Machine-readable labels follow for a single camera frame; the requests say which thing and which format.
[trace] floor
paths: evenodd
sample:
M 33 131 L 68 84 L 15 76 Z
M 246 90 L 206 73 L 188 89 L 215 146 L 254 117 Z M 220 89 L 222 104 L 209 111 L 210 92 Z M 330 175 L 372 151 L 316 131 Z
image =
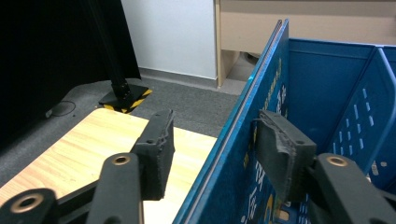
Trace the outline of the floor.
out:
M 157 94 L 159 92 L 165 94 L 165 90 L 179 88 L 188 91 L 191 97 L 200 96 L 203 100 L 195 102 L 195 105 L 188 105 L 194 103 L 194 100 L 188 100 L 186 94 L 185 97 L 179 98 L 178 104 L 173 105 L 177 108 L 175 126 L 216 137 L 227 119 L 226 114 L 233 109 L 253 68 L 254 60 L 252 61 L 246 53 L 241 53 L 232 72 L 220 88 L 215 85 L 200 84 L 188 78 L 182 82 L 172 78 L 166 79 L 158 76 L 158 73 L 153 75 L 150 72 L 142 72 L 142 80 L 128 80 L 128 82 L 156 88 L 157 91 L 154 92 Z M 53 108 L 49 119 L 35 121 L 21 133 L 18 139 L 1 148 L 0 187 L 89 115 L 97 107 L 103 92 L 107 91 L 111 91 L 108 81 L 75 87 Z M 146 99 L 146 105 L 139 106 L 133 115 L 147 119 L 154 110 L 159 109 L 160 102 L 169 100 L 167 98 L 153 95 L 150 99 Z

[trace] blue plastic crate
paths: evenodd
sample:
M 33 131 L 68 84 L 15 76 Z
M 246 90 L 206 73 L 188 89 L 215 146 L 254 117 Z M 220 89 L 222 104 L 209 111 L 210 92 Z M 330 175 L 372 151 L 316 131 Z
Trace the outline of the blue plastic crate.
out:
M 393 47 L 292 39 L 288 21 L 279 23 L 175 223 L 308 223 L 305 204 L 282 204 L 257 162 L 254 119 L 262 108 L 280 113 L 318 153 L 344 154 L 372 171 L 395 144 L 389 54 Z M 276 218 L 280 209 L 289 220 Z

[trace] white wall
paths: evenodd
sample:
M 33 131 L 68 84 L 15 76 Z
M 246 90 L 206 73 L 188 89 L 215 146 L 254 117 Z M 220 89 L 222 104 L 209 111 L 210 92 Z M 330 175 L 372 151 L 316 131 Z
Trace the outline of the white wall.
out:
M 213 0 L 121 0 L 139 67 L 216 79 Z

